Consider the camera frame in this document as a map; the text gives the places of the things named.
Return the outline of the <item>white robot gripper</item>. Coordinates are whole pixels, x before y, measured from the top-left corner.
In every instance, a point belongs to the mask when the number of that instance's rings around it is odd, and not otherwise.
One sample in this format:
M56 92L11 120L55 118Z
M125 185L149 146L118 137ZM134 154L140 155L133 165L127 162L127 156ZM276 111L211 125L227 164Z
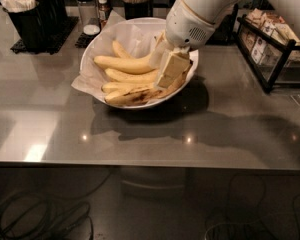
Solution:
M156 86L168 88L190 66L189 49L174 46L196 50L205 45L214 32L213 25L198 17L183 0L176 0L148 62L151 68L159 67Z

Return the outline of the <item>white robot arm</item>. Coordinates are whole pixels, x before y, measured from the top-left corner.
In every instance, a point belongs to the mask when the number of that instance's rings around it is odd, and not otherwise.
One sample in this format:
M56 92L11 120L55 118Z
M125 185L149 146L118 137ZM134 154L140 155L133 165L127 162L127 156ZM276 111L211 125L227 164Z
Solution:
M205 45L219 27L226 10L240 0L176 0L166 17L164 40L149 64L159 69L155 84L169 87L181 75L180 51ZM300 0L268 0L300 39Z

